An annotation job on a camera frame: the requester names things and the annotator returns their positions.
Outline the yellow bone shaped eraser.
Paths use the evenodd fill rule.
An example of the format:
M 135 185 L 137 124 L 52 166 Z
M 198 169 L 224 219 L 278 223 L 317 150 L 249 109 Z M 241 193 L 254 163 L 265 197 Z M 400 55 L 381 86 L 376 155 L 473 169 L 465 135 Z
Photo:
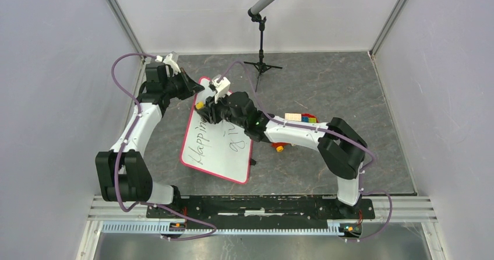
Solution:
M 195 105 L 196 110 L 201 110 L 204 108 L 204 102 L 200 101 Z

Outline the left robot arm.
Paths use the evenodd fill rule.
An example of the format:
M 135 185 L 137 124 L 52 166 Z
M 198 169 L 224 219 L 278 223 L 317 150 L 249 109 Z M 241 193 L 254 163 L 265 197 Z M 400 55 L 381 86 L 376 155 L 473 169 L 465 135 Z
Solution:
M 144 151 L 157 124 L 174 98 L 186 100 L 204 87 L 182 69 L 152 62 L 145 67 L 146 81 L 137 96 L 132 118 L 117 142 L 98 152 L 96 170 L 102 197 L 109 202 L 161 204 L 168 217 L 182 213 L 183 202 L 174 197 L 177 188 L 153 180 L 144 161 Z

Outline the pink framed whiteboard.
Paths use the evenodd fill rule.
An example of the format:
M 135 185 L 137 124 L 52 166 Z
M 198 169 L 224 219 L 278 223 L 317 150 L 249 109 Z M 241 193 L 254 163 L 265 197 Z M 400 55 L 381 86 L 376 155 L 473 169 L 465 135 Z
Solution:
M 213 95 L 208 88 L 209 81 L 205 76 L 199 79 L 204 90 L 193 99 L 180 161 L 195 170 L 237 184 L 246 184 L 251 165 L 252 140 L 244 134 L 242 128 L 225 121 L 209 124 L 202 121 L 195 111 L 197 103 L 205 102 L 207 97 Z

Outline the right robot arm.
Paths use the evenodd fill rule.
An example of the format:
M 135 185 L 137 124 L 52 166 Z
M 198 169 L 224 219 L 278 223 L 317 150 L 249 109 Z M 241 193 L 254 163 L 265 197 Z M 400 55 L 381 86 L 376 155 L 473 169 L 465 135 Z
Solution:
M 368 145 L 343 119 L 316 123 L 286 120 L 256 108 L 245 92 L 219 100 L 208 97 L 195 105 L 195 111 L 210 124 L 225 121 L 242 128 L 255 142 L 294 144 L 319 152 L 337 177 L 338 214 L 351 218 L 359 212 L 359 176 Z

